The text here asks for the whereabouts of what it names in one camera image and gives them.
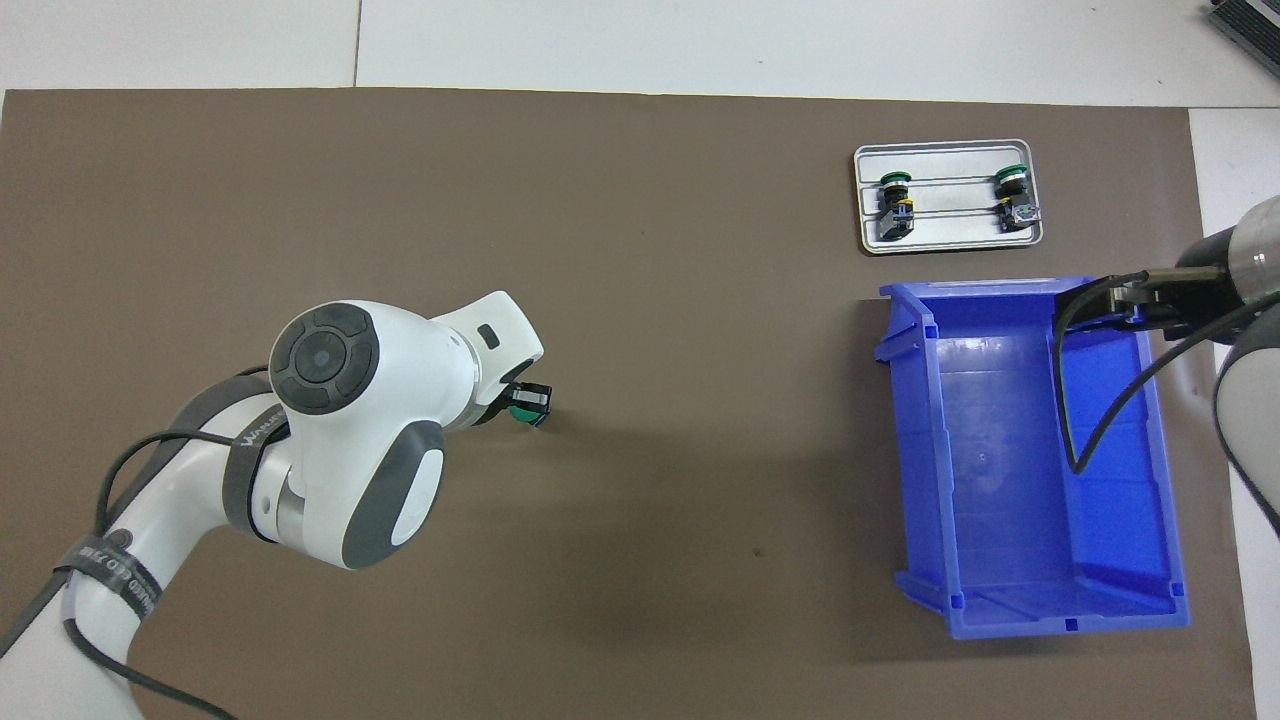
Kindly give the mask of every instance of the blue bin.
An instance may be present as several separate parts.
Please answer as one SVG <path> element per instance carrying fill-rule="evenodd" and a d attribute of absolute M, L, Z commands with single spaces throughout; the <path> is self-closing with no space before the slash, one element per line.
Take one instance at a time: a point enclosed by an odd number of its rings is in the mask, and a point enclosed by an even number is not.
<path fill-rule="evenodd" d="M 1062 450 L 1053 296 L 1088 278 L 904 283 L 876 360 L 893 382 L 908 570 L 897 587 L 956 639 L 1190 623 L 1156 388 L 1116 419 L 1083 475 Z M 1083 445 L 1142 368 L 1140 333 L 1073 334 Z"/>

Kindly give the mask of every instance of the circular gray button pad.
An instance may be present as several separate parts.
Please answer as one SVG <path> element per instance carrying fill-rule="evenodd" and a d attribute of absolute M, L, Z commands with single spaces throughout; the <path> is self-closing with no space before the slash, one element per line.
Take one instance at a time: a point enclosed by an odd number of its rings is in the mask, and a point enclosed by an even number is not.
<path fill-rule="evenodd" d="M 271 350 L 271 387 L 289 409 L 325 415 L 351 405 L 378 370 L 372 318 L 330 302 L 297 318 Z"/>

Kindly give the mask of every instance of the round button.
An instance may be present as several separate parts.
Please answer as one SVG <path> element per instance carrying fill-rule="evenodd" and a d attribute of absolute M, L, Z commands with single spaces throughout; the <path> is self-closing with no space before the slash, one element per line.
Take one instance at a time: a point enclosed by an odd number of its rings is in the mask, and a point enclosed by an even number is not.
<path fill-rule="evenodd" d="M 347 361 L 347 346 L 337 333 L 320 331 L 298 342 L 293 361 L 302 379 L 308 383 L 323 383 L 342 370 Z"/>

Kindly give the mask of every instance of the silver metal tray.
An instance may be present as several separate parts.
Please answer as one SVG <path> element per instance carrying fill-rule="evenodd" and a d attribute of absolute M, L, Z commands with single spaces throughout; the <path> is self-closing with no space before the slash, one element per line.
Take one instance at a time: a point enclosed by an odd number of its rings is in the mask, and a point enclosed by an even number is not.
<path fill-rule="evenodd" d="M 1044 236 L 1043 222 L 1002 232 L 996 214 L 995 174 L 1021 163 L 1028 169 L 1032 196 L 1036 168 L 1032 151 L 1021 140 L 972 140 L 956 142 L 911 142 L 864 145 L 854 152 L 854 191 L 858 195 L 863 247 L 876 255 L 982 250 L 1036 245 Z M 879 179 L 886 173 L 911 174 L 915 229 L 896 241 L 879 238 Z"/>

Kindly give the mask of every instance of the brown mat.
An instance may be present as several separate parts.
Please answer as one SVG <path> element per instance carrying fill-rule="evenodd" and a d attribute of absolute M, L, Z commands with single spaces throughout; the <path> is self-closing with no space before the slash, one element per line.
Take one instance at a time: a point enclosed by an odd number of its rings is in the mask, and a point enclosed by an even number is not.
<path fill-rule="evenodd" d="M 214 533 L 138 667 L 275 719 L 1253 712 L 1203 348 L 1161 380 L 1190 628 L 961 643 L 892 583 L 877 288 L 1171 263 L 1201 234 L 1183 110 L 10 91 L 3 128 L 5 625 L 109 461 L 296 313 L 506 288 L 548 424 L 454 436 L 431 520 L 370 571 Z M 859 145 L 1000 137 L 1032 146 L 1039 246 L 860 252 Z"/>

